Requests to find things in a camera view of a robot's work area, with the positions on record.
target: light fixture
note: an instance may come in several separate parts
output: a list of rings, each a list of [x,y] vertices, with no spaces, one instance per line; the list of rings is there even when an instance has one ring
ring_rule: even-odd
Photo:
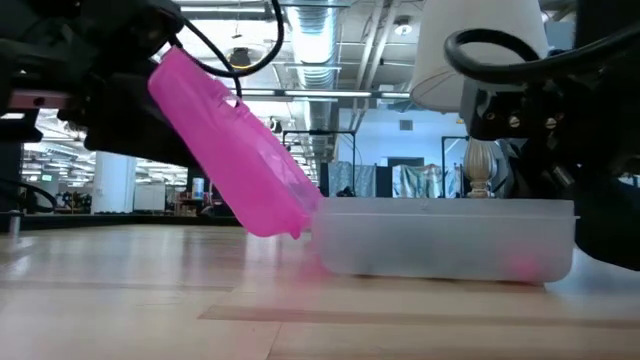
[[[409,16],[398,16],[396,18],[396,21],[394,21],[393,23],[396,26],[394,30],[396,35],[406,36],[411,33],[411,30],[413,30],[413,28],[411,27],[411,25],[409,25],[410,21],[411,18]]]
[[[382,98],[394,98],[394,99],[408,99],[410,97],[410,94],[409,93],[388,92],[388,93],[381,93],[380,97],[382,97]]]
[[[276,92],[273,90],[246,89],[242,90],[242,94],[247,96],[274,96]]]
[[[21,113],[6,113],[0,116],[0,119],[3,120],[20,120],[22,118],[24,118],[24,114]]]
[[[323,90],[287,90],[287,96],[305,97],[371,97],[368,91],[323,91]]]
[[[47,166],[57,167],[57,168],[68,168],[68,167],[71,167],[70,164],[63,164],[63,163],[48,162],[46,164],[47,164]]]
[[[538,0],[426,1],[411,89],[411,99],[416,105],[439,112],[460,109],[464,77],[446,62],[444,43],[457,31],[477,28],[504,31],[522,39],[540,57],[547,54],[547,37]],[[486,64],[523,61],[511,50],[493,44],[468,44],[463,50]]]
[[[157,163],[157,162],[138,162],[136,164],[136,166],[138,167],[144,167],[144,168],[165,168],[167,167],[166,164],[163,163]]]
[[[43,137],[42,141],[51,141],[51,142],[82,142],[82,140],[80,139],[71,139],[71,138],[64,138],[64,137]]]
[[[182,12],[213,12],[213,13],[264,13],[264,8],[251,7],[222,7],[222,6],[181,6]]]

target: ceiling pipe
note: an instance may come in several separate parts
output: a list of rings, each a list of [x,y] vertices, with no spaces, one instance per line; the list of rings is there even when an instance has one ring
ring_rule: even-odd
[[[358,75],[356,76],[355,90],[360,90],[362,87],[362,80],[364,74],[367,71],[369,65],[369,57],[371,56],[371,50],[373,49],[373,42],[378,33],[378,27],[380,26],[380,17],[382,16],[382,8],[384,7],[384,0],[378,1],[373,8],[373,14],[371,14],[371,29],[367,35],[367,39],[364,44],[364,50],[362,52],[362,58],[360,59],[360,66],[358,67]],[[351,121],[349,122],[348,129],[353,129],[354,124],[358,121],[358,99],[353,99],[353,107],[351,109]]]
[[[334,8],[290,7],[286,13],[291,25],[293,57],[296,63],[335,64],[338,56],[338,10]],[[305,90],[334,89],[337,71],[322,67],[297,68],[300,86]],[[337,124],[331,116],[331,102],[307,102],[305,123],[309,129],[330,130]],[[311,140],[311,153],[321,152],[324,144]]]
[[[358,115],[358,120],[356,121],[356,127],[354,129],[356,133],[358,132],[358,130],[360,130],[360,125],[362,124],[362,120],[364,120],[364,116],[367,113],[367,110],[369,110],[369,99],[364,99],[364,108]]]
[[[207,62],[207,64],[218,64],[220,63],[220,60],[216,57],[210,57],[210,56],[203,56],[203,57],[198,57],[198,59]],[[285,68],[288,69],[301,69],[301,68],[317,68],[317,69],[328,69],[328,70],[341,70],[343,65],[348,65],[348,66],[355,66],[355,65],[360,65],[360,61],[359,60],[354,60],[354,59],[347,59],[347,60],[342,60],[342,61],[338,61],[335,62],[331,65],[329,64],[304,64],[304,63],[298,63],[298,62],[290,62],[290,61],[272,61],[270,64],[272,65],[282,65]],[[367,62],[365,64],[366,65],[371,65],[373,64],[372,62]],[[395,60],[395,61],[385,61],[384,62],[385,66],[398,66],[398,67],[413,67],[414,62],[413,61],[403,61],[403,60]]]
[[[371,69],[369,69],[369,74],[367,74],[367,81],[364,83],[365,90],[371,89],[373,79],[375,78],[376,72],[378,71],[380,59],[382,58],[382,53],[384,52],[384,48],[387,45],[387,40],[389,39],[389,34],[391,33],[391,29],[393,28],[393,22],[396,18],[396,13],[398,12],[398,8],[400,7],[401,3],[401,0],[391,1],[391,6],[389,7],[389,11],[387,12],[387,19],[385,21],[382,34],[380,35],[380,40],[376,45],[376,51],[373,56],[373,60],[371,60]]]
[[[362,86],[364,73],[367,70],[367,64],[369,63],[369,56],[371,56],[371,50],[373,49],[373,41],[375,40],[376,33],[378,32],[383,6],[384,1],[378,1],[375,8],[373,8],[373,14],[371,15],[371,30],[369,31],[367,40],[364,43],[364,50],[362,52],[362,59],[360,60],[360,67],[358,67],[358,76],[356,76],[356,85],[354,90],[360,90],[360,87]]]

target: plastic storage bin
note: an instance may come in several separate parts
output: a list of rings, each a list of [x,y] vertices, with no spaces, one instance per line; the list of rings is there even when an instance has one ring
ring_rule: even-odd
[[[312,241],[336,273],[550,282],[571,268],[575,221],[562,200],[328,198]]]
[[[223,83],[173,48],[149,92],[250,233],[297,238],[311,226],[320,191]]]

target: ceiling duct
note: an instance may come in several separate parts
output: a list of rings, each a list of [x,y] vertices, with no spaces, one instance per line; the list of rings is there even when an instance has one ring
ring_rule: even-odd
[[[286,9],[291,24],[293,56],[297,63],[330,65],[336,62],[338,40],[338,10],[334,8],[290,7]],[[337,72],[334,68],[297,68],[303,89],[334,89]],[[331,116],[333,103],[309,102],[305,122],[309,129],[335,130],[338,119]],[[311,141],[313,153],[324,153],[326,142]]]

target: pink container lid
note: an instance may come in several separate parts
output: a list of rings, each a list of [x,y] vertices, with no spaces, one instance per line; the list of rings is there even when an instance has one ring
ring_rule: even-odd
[[[298,238],[311,226],[319,190],[224,84],[173,48],[149,79],[149,91],[250,233]]]

